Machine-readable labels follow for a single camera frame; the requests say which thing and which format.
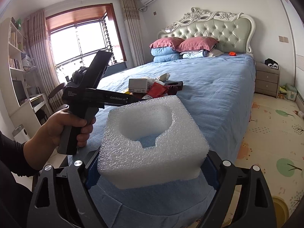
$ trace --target window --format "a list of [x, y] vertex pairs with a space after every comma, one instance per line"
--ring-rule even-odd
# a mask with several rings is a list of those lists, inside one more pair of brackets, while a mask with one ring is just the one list
[[113, 52], [109, 65], [126, 60], [111, 4], [69, 10], [46, 19], [60, 82], [81, 66], [89, 67], [99, 50]]

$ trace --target silver screw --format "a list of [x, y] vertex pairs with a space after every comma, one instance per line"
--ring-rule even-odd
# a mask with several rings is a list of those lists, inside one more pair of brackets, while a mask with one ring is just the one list
[[81, 160], [76, 160], [74, 162], [74, 166], [81, 166], [82, 165], [82, 161]]
[[259, 171], [259, 170], [260, 170], [260, 168], [259, 168], [257, 165], [254, 165], [252, 168], [253, 168], [255, 171]]
[[224, 161], [223, 161], [223, 165], [224, 165], [224, 166], [230, 166], [230, 165], [231, 165], [231, 162], [228, 161], [228, 160], [224, 160]]
[[48, 164], [48, 165], [45, 166], [44, 169], [45, 169], [45, 170], [50, 170], [50, 169], [52, 169], [52, 166], [51, 166], [50, 164]]

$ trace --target blue cloth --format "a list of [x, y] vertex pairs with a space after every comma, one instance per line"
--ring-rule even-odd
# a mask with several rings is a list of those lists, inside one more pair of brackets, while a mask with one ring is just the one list
[[162, 55], [162, 56], [155, 56], [153, 59], [154, 63], [164, 63], [174, 60], [179, 60], [181, 57], [178, 52], [170, 54], [170, 55]]
[[198, 57], [206, 57], [207, 54], [209, 53], [208, 50], [200, 50], [200, 51], [186, 51], [182, 52], [180, 55], [182, 56], [183, 59], [187, 58], [198, 58]]
[[176, 53], [176, 51], [171, 47], [160, 47], [151, 49], [152, 56], [170, 55], [173, 53]]
[[[148, 63], [102, 79], [99, 89], [122, 91], [129, 78], [170, 73], [170, 80], [183, 81], [177, 96], [185, 105], [210, 145], [224, 160], [235, 161], [248, 126], [253, 100], [255, 66], [251, 56], [180, 59]], [[108, 112], [96, 115], [97, 122], [85, 148], [73, 160], [84, 159], [100, 146]], [[205, 213], [215, 191], [203, 174], [189, 181], [173, 181], [142, 188], [119, 190], [103, 176], [89, 190], [98, 211], [109, 227], [186, 227]]]

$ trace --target pink pillow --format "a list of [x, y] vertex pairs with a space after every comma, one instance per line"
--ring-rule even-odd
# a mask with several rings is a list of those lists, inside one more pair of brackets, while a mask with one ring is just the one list
[[150, 44], [150, 48], [171, 47], [172, 49], [176, 50], [176, 48], [183, 41], [184, 41], [184, 39], [176, 38], [176, 37], [162, 38], [162, 39], [158, 39], [154, 43]]
[[178, 52], [184, 52], [189, 50], [212, 50], [213, 46], [218, 41], [212, 37], [194, 37], [183, 41], [176, 49]]

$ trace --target tufted headboard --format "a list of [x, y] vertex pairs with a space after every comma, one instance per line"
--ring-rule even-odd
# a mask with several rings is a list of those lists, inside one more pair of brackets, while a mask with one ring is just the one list
[[219, 41], [216, 48], [220, 51], [252, 54], [250, 40], [254, 31], [255, 22], [249, 15], [219, 11], [211, 13], [193, 7], [182, 19], [161, 30], [158, 38], [208, 36]]

